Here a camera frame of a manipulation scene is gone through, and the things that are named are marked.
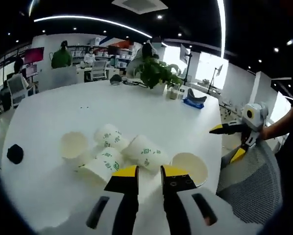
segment green leaves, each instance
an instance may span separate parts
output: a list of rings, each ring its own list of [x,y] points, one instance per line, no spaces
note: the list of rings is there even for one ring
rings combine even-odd
[[[175,69],[177,73],[173,74],[172,69]],[[150,89],[153,89],[160,80],[164,83],[182,83],[182,80],[178,77],[181,70],[177,65],[168,66],[165,62],[157,63],[154,58],[145,59],[144,63],[136,68],[136,73],[138,72],[141,74],[141,80]]]

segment blue object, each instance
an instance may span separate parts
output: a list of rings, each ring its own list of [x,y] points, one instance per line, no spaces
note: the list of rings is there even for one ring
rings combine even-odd
[[[192,107],[195,107],[195,108],[197,108],[197,109],[202,109],[202,108],[204,108],[204,104],[194,103],[194,102],[192,102],[191,100],[189,100],[188,98],[183,99],[183,101],[184,101],[185,104],[188,104],[188,105],[190,105],[190,106],[192,106]]]

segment white round table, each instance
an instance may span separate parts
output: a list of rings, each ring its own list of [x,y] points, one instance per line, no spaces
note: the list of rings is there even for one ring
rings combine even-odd
[[[188,87],[183,88],[186,95]],[[206,95],[194,92],[197,97]],[[209,134],[209,130],[220,124],[219,102],[208,95],[204,105],[199,110],[141,87],[111,86],[109,81],[77,84],[30,96],[21,101],[6,134],[2,157],[6,193],[35,231],[64,223],[80,210],[78,205],[95,199],[101,191],[89,187],[65,164],[59,152],[60,139],[65,133],[80,131],[94,147],[94,132],[107,123],[118,127],[129,140],[137,134],[147,136],[171,158],[181,152],[200,156],[209,174],[204,187],[216,192],[221,136]],[[24,150],[24,159],[18,165],[6,156],[14,144]],[[161,234],[170,234],[164,221],[163,201],[158,200],[155,205],[162,210],[156,215],[149,211],[154,207],[144,207],[151,194],[160,192],[160,185],[160,172],[152,179],[139,177],[139,232],[134,234],[142,234],[141,227],[145,226],[146,234],[158,234],[154,229],[159,225]],[[83,206],[91,209],[93,204]]]

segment person in green shirt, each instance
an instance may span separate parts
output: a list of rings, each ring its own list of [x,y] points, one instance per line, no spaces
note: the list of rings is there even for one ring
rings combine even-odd
[[[53,69],[68,67],[72,64],[72,55],[67,50],[67,41],[63,41],[61,48],[54,53],[51,66]]]

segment black ceiling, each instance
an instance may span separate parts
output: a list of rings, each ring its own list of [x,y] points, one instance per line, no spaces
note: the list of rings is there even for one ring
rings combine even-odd
[[[1,1],[0,55],[19,43],[29,42],[35,35],[54,33],[93,33],[117,38],[129,36],[144,42],[147,38],[135,32],[106,23],[87,20],[52,20],[34,23],[34,19],[53,15],[85,15],[112,20],[162,39],[183,39],[220,47],[221,27],[217,0],[162,0],[167,10],[135,14],[112,5],[112,0],[35,0],[28,16],[31,0]],[[237,56],[225,58],[243,69],[263,71],[270,77],[292,76],[293,0],[224,0],[226,13],[226,50]],[[193,46],[194,51],[220,55],[218,50]]]

